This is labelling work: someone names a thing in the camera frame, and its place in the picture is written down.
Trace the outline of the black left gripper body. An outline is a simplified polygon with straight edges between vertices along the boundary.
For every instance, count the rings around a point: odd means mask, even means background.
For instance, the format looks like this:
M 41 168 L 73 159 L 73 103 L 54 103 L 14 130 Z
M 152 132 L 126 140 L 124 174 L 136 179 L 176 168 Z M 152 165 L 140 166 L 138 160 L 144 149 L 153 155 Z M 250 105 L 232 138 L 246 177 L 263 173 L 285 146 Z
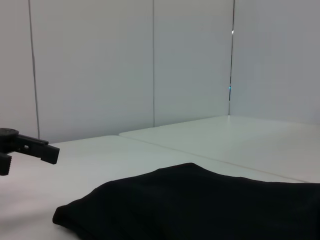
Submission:
M 15 151 L 15 140 L 19 136 L 19 131 L 11 128 L 0 129 L 0 153 L 8 154 Z

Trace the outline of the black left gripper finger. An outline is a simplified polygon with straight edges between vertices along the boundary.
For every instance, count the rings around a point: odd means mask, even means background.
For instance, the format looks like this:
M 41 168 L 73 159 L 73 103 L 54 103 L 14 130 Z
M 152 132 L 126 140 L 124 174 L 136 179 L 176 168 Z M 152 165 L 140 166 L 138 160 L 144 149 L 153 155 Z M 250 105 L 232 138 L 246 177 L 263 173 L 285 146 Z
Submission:
M 0 175 L 7 176 L 10 172 L 12 157 L 10 155 L 0 153 Z
M 40 158 L 41 161 L 55 165 L 58 162 L 60 149 L 49 145 L 48 141 L 19 134 L 13 141 L 14 151 Z

